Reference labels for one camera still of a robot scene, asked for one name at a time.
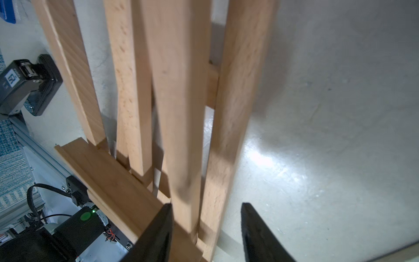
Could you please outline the light wooden board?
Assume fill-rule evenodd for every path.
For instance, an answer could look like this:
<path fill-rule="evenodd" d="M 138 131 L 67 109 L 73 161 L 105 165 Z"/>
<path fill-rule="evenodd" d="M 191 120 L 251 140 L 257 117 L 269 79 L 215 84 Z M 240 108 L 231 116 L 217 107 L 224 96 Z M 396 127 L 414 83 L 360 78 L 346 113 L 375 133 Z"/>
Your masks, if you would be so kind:
<path fill-rule="evenodd" d="M 419 242 L 372 259 L 371 262 L 418 262 Z"/>

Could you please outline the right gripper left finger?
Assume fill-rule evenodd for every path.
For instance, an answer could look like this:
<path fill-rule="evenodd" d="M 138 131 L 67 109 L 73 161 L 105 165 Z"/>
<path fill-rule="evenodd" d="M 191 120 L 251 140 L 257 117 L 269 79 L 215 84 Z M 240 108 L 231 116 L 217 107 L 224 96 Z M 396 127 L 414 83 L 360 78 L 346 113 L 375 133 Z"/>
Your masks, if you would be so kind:
<path fill-rule="evenodd" d="M 164 204 L 121 262 L 168 262 L 172 232 L 172 204 Z"/>

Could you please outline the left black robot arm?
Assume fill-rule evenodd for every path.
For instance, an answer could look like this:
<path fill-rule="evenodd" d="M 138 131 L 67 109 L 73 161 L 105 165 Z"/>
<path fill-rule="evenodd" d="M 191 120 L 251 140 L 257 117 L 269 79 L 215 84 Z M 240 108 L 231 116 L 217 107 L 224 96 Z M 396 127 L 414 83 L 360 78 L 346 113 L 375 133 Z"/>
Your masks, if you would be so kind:
<path fill-rule="evenodd" d="M 1 245 L 1 261 L 74 262 L 104 232 L 98 214 L 83 207 L 53 233 L 43 227 L 7 241 Z"/>

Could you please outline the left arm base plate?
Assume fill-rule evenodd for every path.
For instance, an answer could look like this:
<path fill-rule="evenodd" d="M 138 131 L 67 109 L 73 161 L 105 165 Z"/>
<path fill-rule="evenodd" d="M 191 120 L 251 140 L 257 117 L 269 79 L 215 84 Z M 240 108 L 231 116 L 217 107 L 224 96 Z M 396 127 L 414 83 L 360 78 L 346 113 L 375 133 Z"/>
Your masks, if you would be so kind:
<path fill-rule="evenodd" d="M 119 243 L 127 251 L 133 247 L 133 243 L 119 230 L 118 227 L 104 214 L 88 196 L 87 187 L 75 176 L 71 175 L 65 179 L 66 192 L 70 194 L 73 203 L 78 207 L 89 207 L 93 214 L 96 214 L 104 225 L 105 241 Z"/>

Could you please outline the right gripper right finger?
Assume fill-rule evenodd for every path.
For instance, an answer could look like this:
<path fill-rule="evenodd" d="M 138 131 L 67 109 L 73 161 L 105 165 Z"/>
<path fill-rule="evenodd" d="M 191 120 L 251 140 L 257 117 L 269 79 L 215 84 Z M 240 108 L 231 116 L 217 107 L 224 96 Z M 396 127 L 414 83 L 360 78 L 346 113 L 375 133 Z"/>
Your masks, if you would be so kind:
<path fill-rule="evenodd" d="M 241 230 L 247 262 L 293 262 L 295 259 L 280 244 L 250 203 L 241 206 Z"/>

